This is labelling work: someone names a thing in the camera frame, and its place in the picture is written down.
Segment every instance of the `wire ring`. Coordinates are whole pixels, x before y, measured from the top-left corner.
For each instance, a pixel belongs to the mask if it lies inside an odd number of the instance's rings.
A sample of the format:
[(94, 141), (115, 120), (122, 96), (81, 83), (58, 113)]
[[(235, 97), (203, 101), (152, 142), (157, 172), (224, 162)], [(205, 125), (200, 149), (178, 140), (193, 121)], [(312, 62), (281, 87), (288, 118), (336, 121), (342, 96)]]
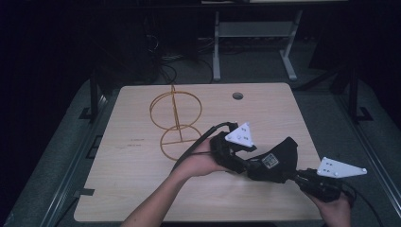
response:
[[(200, 113), (198, 114), (198, 116), (196, 117), (196, 119), (195, 119), (193, 122), (191, 122), (190, 124), (188, 124), (188, 125), (176, 124), (176, 129), (175, 129), (175, 131), (183, 130), (183, 129), (185, 129), (185, 128), (188, 128), (189, 126), (192, 126), (192, 125), (195, 124), (195, 122), (197, 122), (197, 121), (199, 120), (199, 118), (201, 117), (201, 112), (202, 112), (201, 101), (200, 101), (196, 96), (194, 96), (194, 95), (192, 95), (192, 94), (190, 94), (190, 93), (188, 93), (188, 92), (175, 91), (175, 90), (174, 90), (174, 91), (171, 91), (171, 92), (163, 93), (163, 94), (157, 96), (156, 98), (154, 98), (153, 101), (150, 103), (150, 106), (149, 106), (150, 119), (151, 119), (151, 121), (153, 122), (153, 124), (155, 124), (155, 125), (156, 125), (157, 127), (159, 127), (160, 129), (173, 131), (171, 128), (163, 127), (163, 126), (161, 126), (161, 125), (159, 125), (159, 124), (157, 124), (157, 123), (155, 122), (155, 120), (154, 120), (154, 118), (153, 118), (153, 114), (152, 114), (152, 113), (153, 113), (153, 108), (154, 108), (154, 106), (155, 106), (160, 100), (162, 100), (163, 98), (165, 98), (165, 97), (167, 97), (167, 96), (174, 96), (174, 95), (176, 95), (176, 94), (184, 94), (184, 95), (188, 95), (188, 96), (194, 97), (194, 98), (198, 101), (198, 103), (200, 104)], [(174, 109), (174, 110), (177, 110), (177, 106), (175, 105), (175, 101), (173, 101), (173, 109)]]
[[(200, 132), (199, 130), (197, 130), (195, 127), (190, 126), (190, 125), (183, 125), (183, 126), (185, 126), (186, 128), (191, 128), (191, 129), (195, 130), (195, 131), (198, 133), (198, 135), (201, 137), (201, 132)], [(173, 127), (171, 127), (169, 130), (166, 130), (165, 133), (163, 133), (162, 138), (160, 138), (160, 149), (162, 150), (162, 153), (163, 153), (167, 158), (169, 158), (169, 159), (171, 159), (171, 160), (173, 160), (173, 161), (177, 161), (178, 159), (173, 158), (173, 157), (171, 157), (170, 155), (168, 155), (167, 152), (163, 149), (163, 145), (179, 144), (179, 143), (183, 143), (183, 142), (191, 142), (191, 141), (196, 141), (196, 140), (197, 140), (197, 139), (185, 140), (185, 141), (181, 140), (181, 141), (170, 142), (170, 143), (165, 143), (165, 144), (164, 144), (164, 143), (163, 143), (163, 139), (165, 138), (166, 134), (167, 134), (169, 131), (175, 131), (175, 130), (172, 130), (172, 129), (175, 128), (175, 127), (176, 127), (176, 126), (173, 126)]]

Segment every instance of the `sticker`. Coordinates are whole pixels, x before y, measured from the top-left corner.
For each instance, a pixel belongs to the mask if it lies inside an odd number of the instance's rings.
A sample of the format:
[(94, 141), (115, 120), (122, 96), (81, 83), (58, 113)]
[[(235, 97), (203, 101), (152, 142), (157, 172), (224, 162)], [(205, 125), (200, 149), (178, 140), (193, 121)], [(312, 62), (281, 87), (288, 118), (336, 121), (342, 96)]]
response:
[(268, 168), (271, 169), (279, 164), (278, 159), (271, 153), (265, 158), (262, 159), (262, 163)]

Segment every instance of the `orange wire sculpture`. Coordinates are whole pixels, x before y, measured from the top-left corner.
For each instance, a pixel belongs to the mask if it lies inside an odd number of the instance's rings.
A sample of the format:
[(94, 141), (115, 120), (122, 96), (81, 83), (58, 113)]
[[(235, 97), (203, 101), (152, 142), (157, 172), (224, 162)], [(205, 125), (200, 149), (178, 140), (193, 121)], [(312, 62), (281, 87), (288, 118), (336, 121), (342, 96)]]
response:
[[(178, 110), (177, 110), (177, 103), (176, 103), (176, 98), (175, 95), (176, 94), (184, 94), (184, 95), (188, 95), (188, 96), (192, 96), (194, 97), (198, 103), (200, 104), (200, 113), (198, 114), (198, 116), (195, 118), (195, 120), (189, 124), (180, 124), (180, 118), (178, 116)], [(171, 96), (171, 102), (172, 102), (172, 108), (173, 108), (173, 113), (174, 113), (174, 121), (175, 121), (175, 126), (172, 126), (170, 128), (166, 128), (161, 126), (160, 124), (157, 124), (156, 121), (153, 118), (153, 108), (155, 107), (155, 105), (162, 100), (165, 97)], [(201, 136), (201, 132), (199, 130), (197, 130), (195, 127), (193, 127), (192, 125), (195, 124), (195, 122), (198, 121), (198, 119), (201, 117), (201, 112), (202, 112), (202, 106), (201, 106), (201, 101), (194, 95), (188, 93), (188, 92), (183, 92), (183, 91), (176, 91), (174, 85), (171, 85), (171, 91), (170, 92), (166, 92), (163, 93), (159, 96), (157, 96), (156, 98), (153, 99), (153, 101), (150, 103), (149, 106), (149, 111), (150, 111), (150, 119), (153, 122), (153, 124), (155, 124), (157, 127), (159, 127), (160, 129), (166, 130), (165, 133), (163, 133), (162, 138), (160, 139), (160, 149), (162, 150), (162, 153), (169, 159), (177, 161), (178, 159), (171, 157), (170, 155), (168, 155), (166, 153), (166, 151), (164, 150), (164, 145), (172, 145), (172, 144), (179, 144), (179, 143), (185, 143), (185, 142), (191, 142), (191, 141), (196, 141), (196, 139), (193, 140), (183, 140), (183, 134), (182, 134), (182, 130), (183, 129), (187, 129), (187, 128), (191, 128), (194, 131), (196, 131), (198, 133), (199, 136)], [(179, 135), (180, 135), (180, 140), (178, 141), (174, 141), (174, 142), (168, 142), (168, 143), (164, 143), (163, 140), (166, 136), (166, 134), (169, 131), (178, 131)]]

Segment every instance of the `person's right hand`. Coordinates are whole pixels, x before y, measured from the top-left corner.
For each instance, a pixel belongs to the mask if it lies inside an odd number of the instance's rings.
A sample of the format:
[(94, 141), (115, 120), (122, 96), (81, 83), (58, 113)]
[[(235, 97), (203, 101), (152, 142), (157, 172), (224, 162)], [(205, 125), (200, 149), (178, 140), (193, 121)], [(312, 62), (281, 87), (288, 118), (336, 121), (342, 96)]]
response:
[(319, 208), (328, 227), (351, 227), (351, 206), (348, 197), (341, 193), (336, 201), (324, 202), (305, 193)]
[[(192, 153), (210, 151), (210, 139), (207, 138)], [(228, 169), (216, 163), (210, 153), (189, 155), (180, 163), (173, 173), (182, 178), (205, 176), (215, 171), (227, 171)]]

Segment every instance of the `table top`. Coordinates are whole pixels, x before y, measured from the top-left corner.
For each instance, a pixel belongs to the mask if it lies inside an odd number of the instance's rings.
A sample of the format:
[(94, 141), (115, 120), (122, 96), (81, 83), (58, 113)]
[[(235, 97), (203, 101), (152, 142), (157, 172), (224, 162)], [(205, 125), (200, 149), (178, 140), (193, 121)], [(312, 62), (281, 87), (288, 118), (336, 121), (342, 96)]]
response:
[[(176, 85), (180, 124), (192, 125), (201, 133), (222, 122), (250, 122), (258, 149), (238, 156), (250, 158), (265, 153), (288, 136), (298, 144), (298, 169), (317, 168), (320, 159), (295, 98), (285, 83), (242, 83)], [(104, 132), (84, 188), (93, 196), (81, 196), (75, 212), (77, 221), (122, 221), (167, 177), (175, 162), (161, 152), (166, 130), (150, 118), (150, 103), (170, 86), (129, 86), (121, 89)], [(240, 100), (233, 93), (241, 93)], [(152, 109), (154, 122), (175, 125), (171, 96), (160, 99)], [(192, 128), (182, 130), (184, 139), (198, 136)], [(169, 131), (164, 141), (179, 138)], [(180, 157), (190, 143), (164, 147)], [(255, 182), (245, 175), (215, 172), (190, 179), (168, 211), (165, 221), (263, 221), (319, 219), (319, 211), (293, 181)]]

